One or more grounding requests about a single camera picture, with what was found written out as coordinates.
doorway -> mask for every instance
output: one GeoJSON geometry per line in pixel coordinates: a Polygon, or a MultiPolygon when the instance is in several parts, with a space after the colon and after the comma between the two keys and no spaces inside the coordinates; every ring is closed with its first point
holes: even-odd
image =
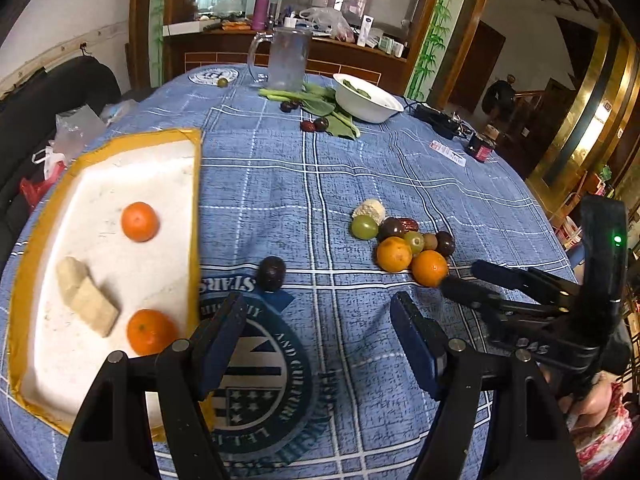
{"type": "Polygon", "coordinates": [[[467,110],[470,114],[478,106],[482,92],[494,71],[506,38],[485,22],[478,23],[478,30],[466,55],[449,102],[467,110]]]}

screw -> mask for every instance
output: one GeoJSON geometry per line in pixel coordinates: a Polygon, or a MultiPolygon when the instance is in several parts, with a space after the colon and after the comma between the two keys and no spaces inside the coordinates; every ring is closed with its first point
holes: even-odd
{"type": "Polygon", "coordinates": [[[529,361],[531,361],[530,352],[522,348],[519,348],[518,350],[516,350],[516,357],[523,363],[528,363],[529,361]]]}
{"type": "Polygon", "coordinates": [[[124,357],[124,353],[121,350],[116,350],[111,352],[108,356],[107,356],[107,361],[110,363],[117,363],[120,362],[120,360],[124,357]]]}
{"type": "Polygon", "coordinates": [[[462,352],[466,348],[466,343],[457,337],[449,339],[449,348],[454,352],[462,352]]]}
{"type": "Polygon", "coordinates": [[[187,348],[189,348],[188,339],[178,339],[178,341],[174,341],[171,345],[171,350],[174,352],[184,352],[187,348]]]}

red date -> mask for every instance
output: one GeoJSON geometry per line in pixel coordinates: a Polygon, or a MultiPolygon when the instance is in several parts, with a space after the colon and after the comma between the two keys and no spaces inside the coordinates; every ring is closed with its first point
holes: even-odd
{"type": "Polygon", "coordinates": [[[316,126],[311,121],[302,121],[300,123],[300,129],[303,132],[312,134],[316,130],[316,126]]]}
{"type": "Polygon", "coordinates": [[[409,231],[418,232],[420,230],[418,228],[418,222],[416,222],[412,218],[399,218],[398,220],[402,223],[402,228],[405,230],[405,232],[409,232],[409,231]]]}

bamboo decal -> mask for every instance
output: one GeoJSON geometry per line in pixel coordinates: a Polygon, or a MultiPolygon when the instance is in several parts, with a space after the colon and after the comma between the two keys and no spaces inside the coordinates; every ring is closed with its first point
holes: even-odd
{"type": "Polygon", "coordinates": [[[152,87],[162,85],[162,23],[164,21],[164,0],[149,0],[149,79],[152,87]]]}
{"type": "Polygon", "coordinates": [[[446,49],[445,38],[451,32],[447,27],[451,20],[449,7],[452,0],[438,0],[433,7],[431,22],[424,37],[420,55],[415,63],[414,73],[405,95],[409,99],[424,101],[426,96],[422,90],[424,80],[435,74],[438,54],[446,49]]]}

table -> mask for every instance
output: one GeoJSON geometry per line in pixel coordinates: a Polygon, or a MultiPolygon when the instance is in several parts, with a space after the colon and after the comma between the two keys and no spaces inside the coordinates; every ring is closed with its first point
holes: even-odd
{"type": "MultiPolygon", "coordinates": [[[[232,369],[213,404],[214,440],[239,475],[261,478],[405,479],[433,420],[436,403],[421,392],[391,328],[388,305],[407,290],[449,336],[487,350],[476,314],[423,288],[407,272],[372,262],[373,241],[350,235],[353,209],[379,198],[390,216],[416,219],[422,232],[453,232],[450,272],[472,279],[470,264],[535,266],[572,278],[542,209],[518,175],[493,154],[480,164],[459,140],[444,140],[408,114],[361,125],[357,141],[303,134],[307,118],[284,114],[257,95],[244,65],[227,88],[196,84],[199,68],[162,86],[104,139],[177,126],[203,131],[200,175],[201,308],[226,290],[251,296],[265,256],[287,263],[283,298],[252,298],[232,369]],[[464,168],[433,151],[432,140],[466,158],[464,168]]],[[[309,80],[332,85],[322,76],[309,80]]],[[[10,291],[40,204],[0,282],[0,342],[6,342],[10,291]]],[[[522,299],[508,292],[510,299],[522,299]]],[[[13,402],[0,354],[0,416],[27,457],[55,478],[65,438],[13,402]]],[[[481,397],[463,478],[475,478],[491,410],[481,397]]],[[[165,478],[175,469],[156,444],[165,478]]]]}

